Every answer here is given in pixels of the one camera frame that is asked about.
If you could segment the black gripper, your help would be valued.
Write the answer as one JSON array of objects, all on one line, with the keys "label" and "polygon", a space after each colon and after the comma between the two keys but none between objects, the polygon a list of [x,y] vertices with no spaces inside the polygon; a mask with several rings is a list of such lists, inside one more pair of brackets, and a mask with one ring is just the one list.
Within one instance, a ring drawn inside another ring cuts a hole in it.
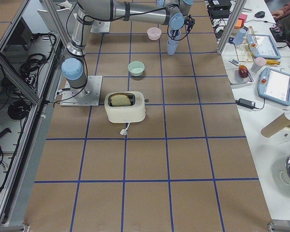
[{"label": "black gripper", "polygon": [[[175,14],[170,20],[170,39],[171,40],[183,40],[187,37],[195,25],[195,19],[189,14],[186,18]],[[187,33],[182,38],[180,37],[181,31],[179,26],[187,26]]]}]

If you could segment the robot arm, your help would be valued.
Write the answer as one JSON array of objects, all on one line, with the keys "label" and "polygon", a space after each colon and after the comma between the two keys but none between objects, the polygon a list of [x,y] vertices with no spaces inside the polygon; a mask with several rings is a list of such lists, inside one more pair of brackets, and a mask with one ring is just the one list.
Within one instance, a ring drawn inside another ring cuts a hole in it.
[{"label": "robot arm", "polygon": [[67,57],[61,70],[70,85],[72,97],[81,98],[91,93],[84,48],[96,21],[136,21],[167,25],[168,45],[180,41],[180,29],[187,26],[190,32],[195,20],[189,14],[191,0],[159,0],[156,6],[117,0],[79,0],[78,12],[71,40],[66,47]]}]

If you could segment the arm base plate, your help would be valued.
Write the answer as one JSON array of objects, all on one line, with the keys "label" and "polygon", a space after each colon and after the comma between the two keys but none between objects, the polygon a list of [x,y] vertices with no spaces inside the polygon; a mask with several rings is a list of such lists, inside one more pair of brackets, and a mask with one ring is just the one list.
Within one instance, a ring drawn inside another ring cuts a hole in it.
[{"label": "arm base plate", "polygon": [[109,33],[111,22],[103,22],[94,20],[90,33],[98,34],[98,33]]},{"label": "arm base plate", "polygon": [[70,88],[68,81],[65,88],[69,90],[62,94],[62,107],[81,107],[81,106],[98,106],[100,102],[100,93],[102,87],[102,75],[88,76],[87,85],[84,89],[79,90]]}]

